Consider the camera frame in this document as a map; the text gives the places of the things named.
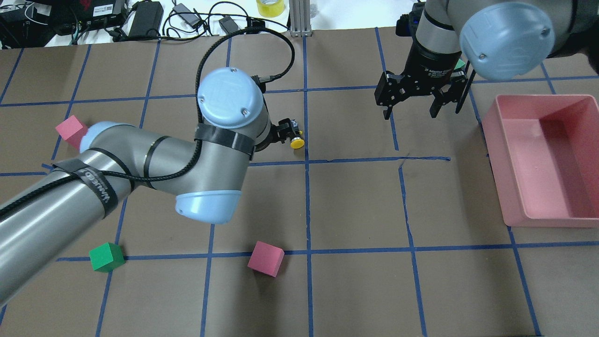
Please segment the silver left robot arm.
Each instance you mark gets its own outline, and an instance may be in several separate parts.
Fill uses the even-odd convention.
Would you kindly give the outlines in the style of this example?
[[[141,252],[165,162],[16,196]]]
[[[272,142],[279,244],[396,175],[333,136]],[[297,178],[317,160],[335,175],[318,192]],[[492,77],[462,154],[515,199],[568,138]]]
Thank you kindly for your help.
[[[263,87],[284,75],[223,67],[199,77],[192,141],[126,123],[92,125],[79,155],[2,205],[1,304],[140,186],[174,195],[176,212],[189,219],[229,222],[250,161],[276,130]]]

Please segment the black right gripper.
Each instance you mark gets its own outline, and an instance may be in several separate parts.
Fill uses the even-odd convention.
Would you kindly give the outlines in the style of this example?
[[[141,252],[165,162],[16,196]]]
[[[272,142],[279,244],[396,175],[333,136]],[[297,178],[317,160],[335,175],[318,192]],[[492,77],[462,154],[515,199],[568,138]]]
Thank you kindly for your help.
[[[476,71],[466,62],[466,71],[454,71],[461,52],[442,54],[429,51],[418,44],[411,45],[406,66],[401,74],[385,70],[381,74],[374,92],[376,104],[383,107],[385,121],[391,119],[393,107],[415,96],[433,96],[429,109],[430,116],[436,118],[441,107],[455,103],[461,110]]]

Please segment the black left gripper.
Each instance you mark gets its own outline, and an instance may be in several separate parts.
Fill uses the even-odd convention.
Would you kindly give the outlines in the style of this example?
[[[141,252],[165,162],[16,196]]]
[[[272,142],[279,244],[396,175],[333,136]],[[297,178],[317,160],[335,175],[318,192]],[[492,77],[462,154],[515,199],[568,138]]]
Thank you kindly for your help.
[[[278,124],[271,124],[271,143],[281,142],[289,140],[293,142],[300,138],[300,128],[295,119],[284,118],[279,121]]]

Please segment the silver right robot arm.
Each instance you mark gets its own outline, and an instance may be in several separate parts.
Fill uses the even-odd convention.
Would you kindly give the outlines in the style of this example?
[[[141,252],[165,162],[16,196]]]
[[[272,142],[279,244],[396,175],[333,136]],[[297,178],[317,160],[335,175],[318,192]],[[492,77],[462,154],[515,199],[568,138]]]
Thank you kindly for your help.
[[[411,38],[400,74],[385,70],[374,97],[386,120],[413,96],[433,96],[441,107],[462,109],[477,75],[507,81],[543,60],[575,54],[598,70],[596,0],[426,0],[396,22],[396,35]]]

